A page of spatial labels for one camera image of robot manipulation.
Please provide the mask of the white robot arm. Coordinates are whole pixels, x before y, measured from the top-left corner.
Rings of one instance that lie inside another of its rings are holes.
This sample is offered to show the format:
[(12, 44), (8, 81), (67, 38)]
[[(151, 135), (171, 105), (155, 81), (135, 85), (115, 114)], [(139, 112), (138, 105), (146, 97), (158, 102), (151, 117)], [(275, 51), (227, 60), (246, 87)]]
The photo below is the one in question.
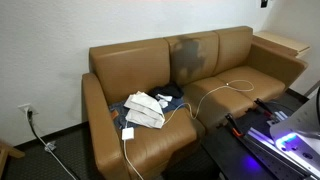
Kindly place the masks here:
[(320, 180), (319, 98), (313, 96), (286, 120), (273, 125), (270, 134), (285, 156)]

